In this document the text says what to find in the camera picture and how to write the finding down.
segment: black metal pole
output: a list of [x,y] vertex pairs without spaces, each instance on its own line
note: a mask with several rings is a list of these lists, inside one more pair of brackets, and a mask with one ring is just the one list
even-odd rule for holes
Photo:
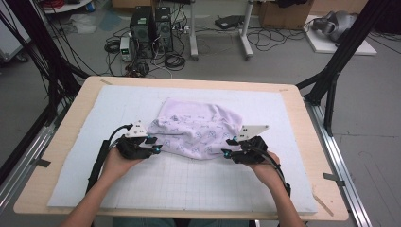
[[333,134],[331,122],[339,75],[355,52],[357,52],[357,49],[366,39],[375,23],[384,14],[391,1],[394,0],[369,0],[327,66],[318,75],[297,84],[297,87],[302,89],[315,83],[310,93],[305,95],[305,101],[310,102],[312,105],[320,105],[323,96],[330,91],[326,100],[324,117],[324,126],[330,135]]

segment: white desk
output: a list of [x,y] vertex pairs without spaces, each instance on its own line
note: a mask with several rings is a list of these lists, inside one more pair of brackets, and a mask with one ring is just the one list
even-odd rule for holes
[[[191,0],[191,31],[189,36],[189,42],[191,45],[191,57],[197,61],[198,60],[198,47],[197,47],[197,36],[195,34],[195,2],[196,0]],[[249,59],[253,56],[253,52],[251,49],[251,45],[248,41],[247,32],[248,25],[251,18],[253,8],[253,0],[248,0],[248,5],[245,10],[245,21],[243,29],[239,30],[239,38],[241,38],[241,42],[245,49],[245,59]]]
[[[14,205],[14,211],[21,214],[68,214],[71,208],[48,207],[53,188],[59,178],[67,154],[74,145],[78,133],[92,110],[100,89],[105,85],[126,85],[143,87],[224,89],[236,91],[263,91],[280,93],[285,102],[295,139],[298,143],[305,171],[310,180],[318,212],[301,216],[302,220],[346,220],[347,209],[335,182],[323,178],[331,173],[321,143],[306,111],[305,104],[294,85],[262,84],[244,82],[200,81],[183,79],[130,79],[90,77],[86,79],[77,98],[63,119],[43,158],[51,162],[47,168],[38,166],[29,179],[24,191]],[[206,212],[206,211],[159,211],[139,209],[101,209],[100,215],[169,217],[169,218],[244,218],[277,219],[275,215],[260,212]]]

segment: aluminum rail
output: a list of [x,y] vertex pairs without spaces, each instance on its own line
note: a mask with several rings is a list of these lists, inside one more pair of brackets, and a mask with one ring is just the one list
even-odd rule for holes
[[351,175],[349,174],[347,166],[342,159],[342,155],[339,147],[337,146],[336,140],[334,137],[329,135],[324,127],[324,113],[321,106],[313,106],[308,102],[306,102],[305,105],[309,111],[310,118],[315,124],[316,130],[322,139],[323,148],[325,148],[327,157],[330,158],[328,161],[330,161],[330,165],[333,168],[332,170],[337,174],[339,180],[345,183],[345,186],[341,186],[340,189],[342,190],[343,196],[345,196],[348,205],[350,206],[354,221],[359,227],[372,227],[372,223],[370,222],[362,204],[362,200],[357,193],[357,189],[354,186]]

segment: cardboard box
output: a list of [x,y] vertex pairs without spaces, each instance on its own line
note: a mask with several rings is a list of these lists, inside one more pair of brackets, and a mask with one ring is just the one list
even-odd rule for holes
[[113,8],[134,9],[137,6],[153,6],[154,0],[112,0]]
[[313,2],[314,0],[308,0],[305,4],[292,5],[287,8],[279,8],[275,3],[265,2],[259,11],[260,25],[262,27],[304,29]]
[[315,0],[310,15],[327,15],[330,11],[344,10],[348,13],[360,13],[368,0]]

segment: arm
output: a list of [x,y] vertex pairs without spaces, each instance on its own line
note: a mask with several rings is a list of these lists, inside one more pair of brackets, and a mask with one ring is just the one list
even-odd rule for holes
[[[269,152],[269,155],[276,161],[277,164],[280,163],[277,155],[271,152]],[[253,170],[257,178],[269,188],[276,204],[280,226],[304,226],[301,218],[295,210],[294,204],[292,204],[292,201],[283,186],[283,182],[281,181],[274,167],[272,165],[265,164],[248,166]]]
[[100,204],[113,183],[124,176],[132,166],[141,161],[124,159],[117,148],[112,148],[106,158],[102,174],[97,183],[60,226],[91,226]]

